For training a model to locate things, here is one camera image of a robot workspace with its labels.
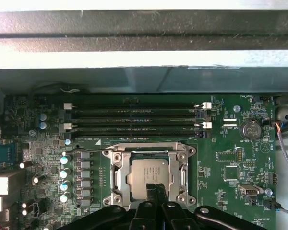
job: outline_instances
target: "port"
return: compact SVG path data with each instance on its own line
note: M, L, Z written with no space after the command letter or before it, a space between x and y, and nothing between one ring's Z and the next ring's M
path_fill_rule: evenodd
M269 172L269 184L277 185L277 174Z
M239 184L238 189L246 196L258 195L258 190L250 184Z

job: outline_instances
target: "connector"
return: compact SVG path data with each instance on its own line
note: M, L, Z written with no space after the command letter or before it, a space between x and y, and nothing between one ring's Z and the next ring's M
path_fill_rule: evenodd
M278 211L282 208L281 204L276 202L274 199L264 200L264 206L273 211Z

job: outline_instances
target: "mounting hole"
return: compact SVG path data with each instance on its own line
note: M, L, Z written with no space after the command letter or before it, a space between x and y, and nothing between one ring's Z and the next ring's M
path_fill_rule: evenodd
M138 229L139 229L139 230L146 230L146 226L145 226L145 225L141 225L141 226L139 226Z

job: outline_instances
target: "capacitor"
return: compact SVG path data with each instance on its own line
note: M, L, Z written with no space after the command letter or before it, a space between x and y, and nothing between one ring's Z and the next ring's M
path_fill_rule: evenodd
M70 145L70 144L71 144L71 140L66 139L66 140L64 141L64 143L65 143L65 145Z
M47 129L47 128L49 128L49 123L42 121L41 123L39 123L39 128L40 129Z
M67 191L70 187L71 187L72 183L70 181L64 181L61 185L60 185L60 189L62 191Z
M65 178L68 177L71 173L72 173L72 171L71 171L70 169L68 169L68 168L63 169L63 170L60 172L60 178L65 179Z
M27 208L27 207L29 207L30 205L32 205L34 202L35 202L34 199L29 199L29 200L27 200L26 202L23 202L23 203L21 204L21 207Z
M60 158L61 164L67 164L71 160L72 160L72 157L70 155L65 155L65 156Z
M257 140L260 139L262 134L261 125L255 121L244 121L239 127L240 134L243 138L247 140Z
M19 168L26 169L28 167L31 167L33 165L32 161L25 161L19 164Z
M53 226L51 224L47 224L43 230L53 230Z
M48 117L47 117L46 114L42 113L42 114L39 115L39 120L40 121L46 121L47 119L48 119Z
M30 212L32 212L33 211L33 205L30 205L30 206L28 206L28 207L26 207L23 211L22 211L22 215L23 216L26 216L26 215L28 215Z
M60 201L62 203L66 203L70 198L71 198L71 193L70 192L65 192L63 195L60 197Z
M45 175L39 175L39 176L35 176L34 178L33 178L33 182L35 183L35 184L37 184L37 183L39 183L39 182L41 182L41 181L43 181L43 180L45 180L46 179L46 176Z
M267 188L265 191L264 191L264 194L266 194L267 196L272 196L273 195L273 191L271 188Z

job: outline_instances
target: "integrated circuit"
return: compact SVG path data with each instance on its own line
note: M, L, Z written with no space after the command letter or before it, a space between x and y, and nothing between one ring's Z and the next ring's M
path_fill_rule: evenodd
M134 199L146 199L146 184L164 184L168 192L168 162L163 159L133 160L127 184Z
M237 181L239 168L237 165L227 165L224 167L224 181Z

